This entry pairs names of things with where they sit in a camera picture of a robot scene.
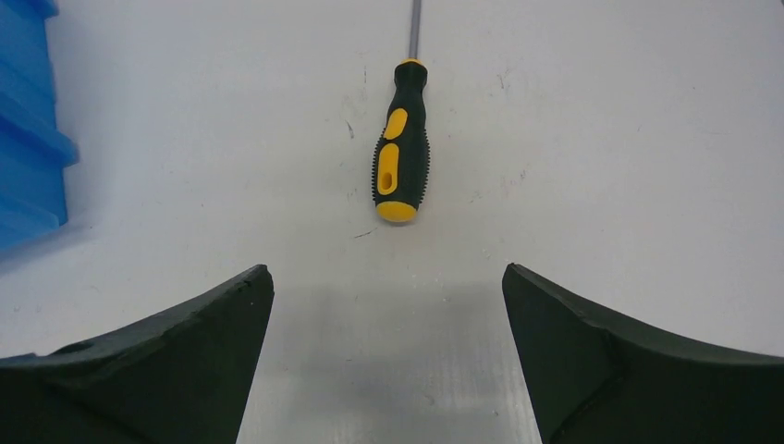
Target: blue container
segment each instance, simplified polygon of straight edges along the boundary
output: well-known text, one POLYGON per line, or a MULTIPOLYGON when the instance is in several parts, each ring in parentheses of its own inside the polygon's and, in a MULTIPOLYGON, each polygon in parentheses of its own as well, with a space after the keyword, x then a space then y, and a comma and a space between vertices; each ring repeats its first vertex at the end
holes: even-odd
POLYGON ((0 250, 67 221, 63 167, 76 148, 55 125, 43 21, 54 0, 0 0, 0 250))

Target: screwdriver shaft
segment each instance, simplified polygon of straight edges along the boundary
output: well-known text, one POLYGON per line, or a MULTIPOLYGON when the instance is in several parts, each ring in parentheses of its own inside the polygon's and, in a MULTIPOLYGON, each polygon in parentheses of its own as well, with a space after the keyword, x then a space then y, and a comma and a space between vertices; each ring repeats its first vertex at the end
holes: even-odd
POLYGON ((417 58, 419 54, 419 22, 422 16, 422 0, 413 0, 411 10, 411 39, 409 42, 409 58, 417 58))

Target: yellow grip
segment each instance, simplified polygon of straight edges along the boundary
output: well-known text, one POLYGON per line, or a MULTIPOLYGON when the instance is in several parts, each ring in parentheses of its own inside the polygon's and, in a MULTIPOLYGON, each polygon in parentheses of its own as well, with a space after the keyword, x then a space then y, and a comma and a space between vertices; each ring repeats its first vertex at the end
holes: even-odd
POLYGON ((416 217, 416 208, 405 202, 381 202, 375 207, 375 211, 389 222, 410 222, 416 217))
POLYGON ((389 122, 386 123, 384 138, 391 141, 392 139, 399 137, 406 128, 406 120, 408 119, 409 113, 406 112, 405 109, 398 108, 395 111, 392 111, 392 114, 389 115, 389 122))
POLYGON ((398 160, 400 148, 394 143, 388 143, 378 155, 378 193, 386 196, 398 188, 398 160))

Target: screwdriver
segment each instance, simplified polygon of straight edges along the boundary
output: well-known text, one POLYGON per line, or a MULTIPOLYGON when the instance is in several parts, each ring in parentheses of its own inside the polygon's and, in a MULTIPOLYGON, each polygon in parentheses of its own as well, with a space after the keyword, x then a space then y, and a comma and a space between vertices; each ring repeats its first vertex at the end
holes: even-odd
POLYGON ((422 0, 413 0, 409 58, 395 68, 395 96, 386 127, 375 147, 373 200, 380 217, 395 223, 416 217, 430 169, 430 145, 424 130, 427 68, 417 58, 422 0))

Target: yellow handle tip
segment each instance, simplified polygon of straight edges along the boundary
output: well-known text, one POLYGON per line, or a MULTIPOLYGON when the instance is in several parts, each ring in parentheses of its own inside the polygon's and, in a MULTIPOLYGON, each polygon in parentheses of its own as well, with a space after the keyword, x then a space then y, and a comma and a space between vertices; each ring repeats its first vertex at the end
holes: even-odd
POLYGON ((422 61, 420 59, 418 59, 418 58, 407 58, 407 59, 403 60, 402 62, 400 62, 400 65, 402 65, 404 63, 409 63, 409 62, 414 62, 414 63, 416 63, 418 65, 424 66, 422 61))
POLYGON ((397 201, 381 202, 375 207, 375 211, 384 220, 396 224, 411 222, 416 217, 416 208, 407 203, 397 201))

